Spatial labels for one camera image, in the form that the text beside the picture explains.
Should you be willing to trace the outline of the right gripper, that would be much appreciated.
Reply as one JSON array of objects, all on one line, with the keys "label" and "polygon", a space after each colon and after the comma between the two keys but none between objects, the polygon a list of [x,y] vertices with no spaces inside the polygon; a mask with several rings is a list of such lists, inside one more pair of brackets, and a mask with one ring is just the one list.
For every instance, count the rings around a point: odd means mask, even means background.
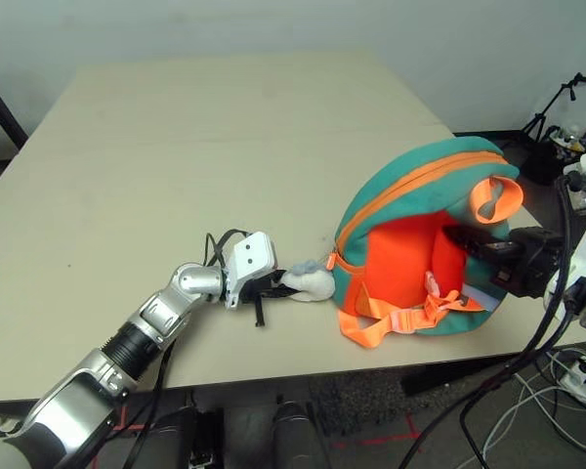
[{"label": "right gripper", "polygon": [[442,231],[470,256],[492,264],[492,283],[519,298],[544,295],[564,247],[560,234],[541,227],[511,230],[507,239],[464,225],[445,226]]}]

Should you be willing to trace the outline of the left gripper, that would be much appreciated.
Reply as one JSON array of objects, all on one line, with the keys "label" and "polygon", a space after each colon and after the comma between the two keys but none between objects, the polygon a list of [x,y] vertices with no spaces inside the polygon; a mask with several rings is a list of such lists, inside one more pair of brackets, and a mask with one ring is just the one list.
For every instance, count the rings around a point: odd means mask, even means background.
[{"label": "left gripper", "polygon": [[287,298],[299,293],[299,290],[285,286],[283,276],[287,273],[278,269],[263,277],[248,280],[241,290],[241,303],[252,304],[255,308],[255,326],[265,325],[263,299]]}]

